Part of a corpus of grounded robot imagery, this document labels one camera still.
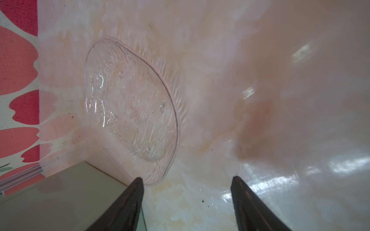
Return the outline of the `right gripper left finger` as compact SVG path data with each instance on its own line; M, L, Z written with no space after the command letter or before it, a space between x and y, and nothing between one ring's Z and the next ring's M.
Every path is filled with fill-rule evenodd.
M139 222L143 197L143 179L137 177L87 230L135 231Z

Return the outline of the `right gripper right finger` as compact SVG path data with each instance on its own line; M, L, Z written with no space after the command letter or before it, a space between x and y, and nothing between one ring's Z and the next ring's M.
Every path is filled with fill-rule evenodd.
M234 176L231 195L240 231L290 231L239 176Z

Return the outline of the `clear glass plate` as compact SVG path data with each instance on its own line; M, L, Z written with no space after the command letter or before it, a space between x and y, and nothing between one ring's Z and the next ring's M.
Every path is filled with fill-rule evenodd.
M155 67L127 45L103 37L84 65L84 102L93 133L129 180L164 180L176 156L180 125L172 93Z

